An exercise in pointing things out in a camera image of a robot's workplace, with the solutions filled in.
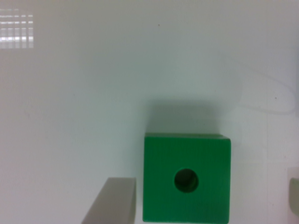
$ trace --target green block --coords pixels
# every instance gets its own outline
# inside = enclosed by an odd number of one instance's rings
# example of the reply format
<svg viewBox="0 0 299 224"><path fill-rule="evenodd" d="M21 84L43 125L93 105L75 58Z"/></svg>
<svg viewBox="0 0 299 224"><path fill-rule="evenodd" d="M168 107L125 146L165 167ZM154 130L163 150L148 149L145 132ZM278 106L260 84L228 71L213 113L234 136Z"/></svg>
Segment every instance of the green block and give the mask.
<svg viewBox="0 0 299 224"><path fill-rule="evenodd" d="M222 135L147 133L143 220L228 223L230 170Z"/></svg>

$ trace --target gray object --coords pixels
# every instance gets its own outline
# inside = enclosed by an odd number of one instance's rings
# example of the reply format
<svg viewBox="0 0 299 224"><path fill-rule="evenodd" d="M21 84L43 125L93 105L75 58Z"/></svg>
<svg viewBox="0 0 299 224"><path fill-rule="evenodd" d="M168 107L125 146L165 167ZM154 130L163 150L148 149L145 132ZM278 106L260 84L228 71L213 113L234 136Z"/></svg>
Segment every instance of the gray object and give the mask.
<svg viewBox="0 0 299 224"><path fill-rule="evenodd" d="M109 178L82 224L133 224L135 178Z"/></svg>
<svg viewBox="0 0 299 224"><path fill-rule="evenodd" d="M292 212L299 217L299 179L290 180L289 204Z"/></svg>

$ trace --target white surface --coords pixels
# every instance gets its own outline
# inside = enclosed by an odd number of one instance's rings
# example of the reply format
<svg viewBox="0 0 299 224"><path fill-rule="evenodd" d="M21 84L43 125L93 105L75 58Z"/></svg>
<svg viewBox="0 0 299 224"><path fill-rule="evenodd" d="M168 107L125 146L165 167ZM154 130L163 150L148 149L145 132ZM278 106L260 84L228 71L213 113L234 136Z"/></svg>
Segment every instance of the white surface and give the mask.
<svg viewBox="0 0 299 224"><path fill-rule="evenodd" d="M297 1L0 8L34 28L32 48L0 48L0 223L80 223L110 176L137 177L142 223L146 130L230 137L230 223L298 223Z"/></svg>

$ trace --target green cube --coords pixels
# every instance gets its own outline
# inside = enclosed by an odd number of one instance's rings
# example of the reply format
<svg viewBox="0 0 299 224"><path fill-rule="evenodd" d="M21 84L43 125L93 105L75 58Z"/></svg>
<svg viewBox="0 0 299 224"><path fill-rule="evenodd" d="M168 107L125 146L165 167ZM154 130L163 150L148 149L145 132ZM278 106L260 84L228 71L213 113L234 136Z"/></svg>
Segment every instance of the green cube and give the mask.
<svg viewBox="0 0 299 224"><path fill-rule="evenodd" d="M147 133L143 220L228 223L230 171L222 135Z"/></svg>

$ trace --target round hole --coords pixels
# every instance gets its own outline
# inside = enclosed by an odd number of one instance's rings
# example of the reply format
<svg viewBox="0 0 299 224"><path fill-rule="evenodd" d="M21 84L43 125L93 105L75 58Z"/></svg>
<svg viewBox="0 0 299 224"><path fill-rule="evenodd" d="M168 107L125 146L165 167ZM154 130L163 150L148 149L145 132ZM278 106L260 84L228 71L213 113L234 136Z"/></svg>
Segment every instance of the round hole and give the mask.
<svg viewBox="0 0 299 224"><path fill-rule="evenodd" d="M182 169L177 172L175 185L178 190L190 193L195 191L198 186L198 178L195 171L191 169Z"/></svg>

